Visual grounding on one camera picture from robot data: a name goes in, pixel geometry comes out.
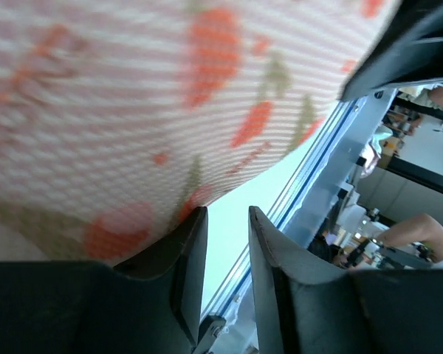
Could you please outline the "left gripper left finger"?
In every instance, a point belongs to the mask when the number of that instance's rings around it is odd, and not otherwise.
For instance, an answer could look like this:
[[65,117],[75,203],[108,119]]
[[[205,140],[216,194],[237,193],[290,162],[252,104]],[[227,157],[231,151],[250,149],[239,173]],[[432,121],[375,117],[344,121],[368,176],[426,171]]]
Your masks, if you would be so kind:
[[207,208],[195,208],[115,267],[0,262],[0,353],[192,353],[207,222]]

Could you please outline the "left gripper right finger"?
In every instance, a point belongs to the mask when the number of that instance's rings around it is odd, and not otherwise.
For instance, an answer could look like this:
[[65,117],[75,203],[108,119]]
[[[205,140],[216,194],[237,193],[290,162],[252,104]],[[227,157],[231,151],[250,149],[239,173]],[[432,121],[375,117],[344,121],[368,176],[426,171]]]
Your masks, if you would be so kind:
[[443,270],[347,271],[249,209],[261,353],[443,353]]

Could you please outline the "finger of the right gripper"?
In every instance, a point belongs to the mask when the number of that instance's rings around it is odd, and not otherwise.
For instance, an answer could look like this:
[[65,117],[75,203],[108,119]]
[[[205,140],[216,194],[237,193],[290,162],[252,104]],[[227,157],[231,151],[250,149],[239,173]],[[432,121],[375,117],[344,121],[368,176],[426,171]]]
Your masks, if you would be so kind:
[[342,101],[443,83],[443,0],[402,1],[381,40],[344,85]]

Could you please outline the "person forearm in background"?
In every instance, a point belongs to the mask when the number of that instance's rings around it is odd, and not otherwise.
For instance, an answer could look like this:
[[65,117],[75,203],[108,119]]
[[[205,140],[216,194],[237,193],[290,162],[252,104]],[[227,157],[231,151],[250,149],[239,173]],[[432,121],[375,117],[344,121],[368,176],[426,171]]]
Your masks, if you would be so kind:
[[426,243],[438,261],[443,260],[443,226],[428,214],[416,215],[394,224],[376,239],[389,247]]

